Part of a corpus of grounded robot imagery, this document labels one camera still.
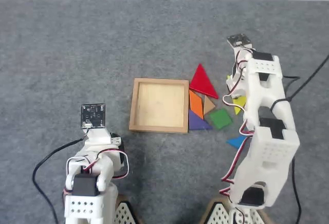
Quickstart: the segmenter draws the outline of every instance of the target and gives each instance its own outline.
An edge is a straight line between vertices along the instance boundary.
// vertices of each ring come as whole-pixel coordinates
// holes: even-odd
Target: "purple triangle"
[[[208,130],[212,127],[192,110],[189,109],[189,129],[190,130]]]

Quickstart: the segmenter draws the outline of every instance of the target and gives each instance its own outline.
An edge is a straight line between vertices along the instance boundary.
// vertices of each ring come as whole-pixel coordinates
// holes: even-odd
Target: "black cable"
[[[297,220],[296,220],[296,224],[298,224],[300,217],[302,215],[302,206],[299,201],[298,192],[297,192],[297,188],[296,188],[296,182],[295,182],[295,157],[293,158],[293,161],[291,163],[291,178],[293,180],[294,194],[295,194],[296,202],[298,205],[298,216],[297,216]]]
[[[288,84],[284,87],[284,93],[287,95],[287,91],[289,89],[289,87],[291,86],[291,84],[297,80],[300,79],[299,76],[283,76],[286,79],[291,79],[290,82],[288,82]]]
[[[327,55],[327,57],[322,61],[322,63],[318,66],[317,69],[315,69],[315,71],[308,77],[308,79],[290,96],[287,98],[283,98],[283,99],[278,99],[275,100],[270,108],[271,111],[273,111],[275,105],[278,102],[282,102],[282,101],[288,101],[291,102],[292,99],[306,86],[306,84],[308,84],[312,78],[314,78],[314,76],[319,72],[319,70],[324,66],[324,64],[329,60],[329,54]]]
[[[292,79],[285,87],[285,94],[287,94],[287,91],[289,89],[289,86],[296,80],[299,80],[300,77],[289,77],[289,76],[283,76],[284,78],[287,79]],[[300,200],[299,200],[299,196],[298,196],[298,192],[297,192],[297,188],[296,188],[296,180],[295,180],[295,157],[293,157],[293,161],[291,162],[291,179],[293,181],[293,188],[294,188],[294,194],[295,194],[295,198],[296,198],[296,202],[298,205],[298,215],[297,215],[297,220],[296,220],[296,224],[299,223],[300,217],[302,215],[302,206],[300,204]]]
[[[38,169],[41,167],[41,165],[43,163],[45,163],[53,154],[57,153],[58,151],[61,151],[62,149],[64,148],[67,148],[71,145],[74,145],[74,144],[77,144],[81,141],[84,140],[84,138],[86,137],[87,133],[80,139],[78,140],[75,140],[75,141],[72,141],[72,142],[69,142],[67,144],[64,144],[62,146],[60,146],[59,148],[57,148],[56,150],[52,151],[49,155],[47,155],[44,159],[42,159],[42,161],[40,161],[34,168],[33,170],[33,173],[32,173],[32,182],[35,186],[35,188],[40,192],[40,194],[43,196],[43,198],[47,201],[48,205],[50,206],[50,209],[51,209],[51,212],[52,212],[52,215],[53,215],[53,218],[55,220],[55,223],[56,224],[59,224],[58,222],[58,218],[57,218],[57,214],[56,214],[56,211],[55,211],[55,208],[54,206],[52,205],[51,201],[49,200],[49,198],[47,197],[47,195],[44,193],[43,190],[41,190],[40,186],[38,185],[38,183],[36,182],[35,180],[35,175],[36,175],[36,172],[38,171]]]

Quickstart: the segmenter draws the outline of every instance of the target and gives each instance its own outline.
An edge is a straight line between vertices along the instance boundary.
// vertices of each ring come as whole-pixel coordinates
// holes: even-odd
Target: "blue triangle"
[[[245,136],[239,136],[237,138],[232,138],[232,139],[229,139],[227,140],[226,142],[230,145],[232,145],[233,147],[239,149],[243,140],[245,139],[246,137]]]
[[[190,130],[208,130],[212,127],[192,110],[189,110],[189,129]]]

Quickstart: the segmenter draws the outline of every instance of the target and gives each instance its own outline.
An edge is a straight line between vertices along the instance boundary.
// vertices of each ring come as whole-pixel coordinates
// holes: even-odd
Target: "wire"
[[[287,95],[287,91],[289,89],[289,87],[291,86],[291,84],[297,80],[300,79],[299,76],[283,76],[286,79],[291,79],[291,81],[284,87],[284,93]]]
[[[245,223],[245,214],[242,212],[242,210],[239,210],[237,207],[235,207],[235,208],[236,208],[236,210],[238,210],[241,213],[241,215],[242,215],[242,223],[244,224]]]
[[[55,149],[54,151],[52,151],[49,155],[47,155],[44,159],[42,159],[42,160],[41,160],[41,161],[35,166],[35,168],[34,168],[34,170],[33,170],[33,173],[32,173],[32,182],[33,182],[35,188],[40,192],[40,194],[43,196],[43,198],[47,201],[47,203],[48,203],[48,205],[49,205],[49,207],[50,207],[50,209],[51,209],[51,212],[52,212],[52,215],[53,215],[53,218],[54,218],[54,221],[55,221],[56,224],[59,224],[59,222],[58,222],[58,218],[57,218],[57,214],[56,214],[55,208],[54,208],[53,204],[51,203],[51,201],[49,200],[49,198],[47,197],[47,195],[44,193],[44,191],[40,188],[40,186],[39,186],[38,183],[36,182],[36,180],[35,180],[36,172],[37,172],[38,169],[42,166],[42,164],[45,163],[45,162],[46,162],[46,161],[47,161],[47,160],[48,160],[53,154],[57,153],[58,151],[61,151],[61,150],[64,149],[64,148],[67,148],[67,147],[69,147],[69,146],[71,146],[71,145],[77,144],[77,143],[81,142],[82,140],[84,140],[84,138],[85,138],[85,137],[87,136],[87,134],[88,134],[88,131],[89,131],[89,130],[87,130],[86,134],[85,134],[82,138],[80,138],[80,139],[78,139],[78,140],[74,140],[74,141],[69,142],[69,143],[67,143],[67,144],[64,144],[64,145],[58,147],[57,149]]]
[[[294,188],[294,194],[296,197],[296,202],[298,205],[298,216],[297,216],[297,220],[296,220],[296,224],[299,223],[300,217],[302,215],[302,206],[300,204],[300,200],[299,200],[299,196],[298,196],[298,192],[297,192],[297,188],[296,188],[296,181],[295,181],[295,157],[293,158],[293,161],[291,163],[291,178],[293,180],[293,188]]]
[[[290,96],[287,98],[282,98],[282,99],[278,99],[275,100],[270,108],[271,111],[273,111],[275,105],[278,102],[282,102],[282,101],[288,101],[291,102],[292,99],[312,80],[312,78],[314,78],[314,76],[321,70],[321,68],[324,66],[324,64],[329,60],[329,54],[327,55],[327,57],[321,62],[321,64],[317,67],[317,69],[315,69],[315,71],[308,77],[308,79],[302,83],[301,86],[299,86],[299,88]]]
[[[74,160],[74,159],[79,159],[79,158],[82,158],[82,160],[79,160],[79,161],[83,161],[83,160],[86,160],[88,162],[88,164],[90,164],[90,161],[89,159],[87,158],[88,155],[84,155],[84,156],[72,156],[70,157],[67,161],[66,161],[66,175],[69,174],[69,163],[71,160]]]
[[[240,157],[240,154],[241,154],[241,152],[242,152],[242,150],[243,150],[243,148],[244,148],[244,146],[245,146],[245,144],[246,144],[246,142],[247,142],[247,140],[248,140],[249,138],[250,138],[250,137],[246,137],[246,138],[243,140],[243,142],[241,143],[241,145],[240,145],[238,151],[237,151],[236,154],[235,154],[235,157],[234,157],[234,159],[233,159],[233,161],[232,161],[232,164],[231,164],[231,166],[230,166],[228,172],[226,173],[226,175],[222,178],[222,181],[225,181],[225,182],[228,182],[228,183],[232,183],[232,184],[234,184],[234,181],[233,181],[233,180],[230,180],[230,179],[228,179],[228,178],[231,176],[231,174],[232,174],[232,172],[233,172],[233,170],[234,170],[234,168],[235,168],[235,165],[236,165],[236,163],[237,163],[237,161],[238,161],[238,159],[239,159],[239,157]]]
[[[123,175],[113,176],[112,178],[113,178],[113,179],[123,179],[123,178],[125,178],[125,177],[129,174],[129,161],[128,161],[128,155],[127,155],[125,152],[123,152],[123,151],[121,151],[121,150],[119,150],[119,149],[117,149],[117,148],[106,148],[106,149],[104,149],[104,150],[98,152],[98,154],[97,154],[97,156],[96,156],[96,160],[93,161],[92,163],[90,163],[90,164],[89,164],[87,167],[85,167],[83,170],[84,170],[84,171],[87,171],[87,170],[91,169],[91,168],[92,168],[92,167],[93,167],[93,166],[94,166],[94,165],[100,160],[100,158],[99,158],[100,154],[102,154],[102,153],[104,153],[104,152],[110,152],[110,151],[117,151],[117,152],[119,152],[119,153],[124,154],[125,157],[126,157],[126,160],[127,160],[127,171],[126,171]]]
[[[240,106],[240,105],[237,105],[237,104],[234,104],[234,103],[229,103],[227,101],[225,101],[225,98],[226,97],[229,97],[233,94],[234,90],[236,89],[237,85],[239,84],[240,80],[242,79],[242,71],[245,67],[243,68],[239,68],[240,69],[240,76],[238,78],[238,80],[236,81],[235,85],[231,88],[231,90],[222,97],[222,102],[227,105],[227,106],[233,106],[233,107],[238,107],[240,108],[244,113],[246,112],[246,110],[244,109],[244,107]],[[241,125],[240,129],[239,129],[239,133],[243,136],[252,136],[253,134],[253,131],[248,131],[247,133],[244,133],[243,132],[243,129],[245,128],[246,126],[246,123],[247,123],[247,120]]]

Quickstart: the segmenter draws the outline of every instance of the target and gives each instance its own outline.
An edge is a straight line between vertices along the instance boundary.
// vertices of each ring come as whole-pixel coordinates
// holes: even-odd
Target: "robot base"
[[[244,224],[274,224],[263,210],[243,210]],[[240,211],[230,206],[227,197],[214,198],[208,204],[199,224],[243,224]]]

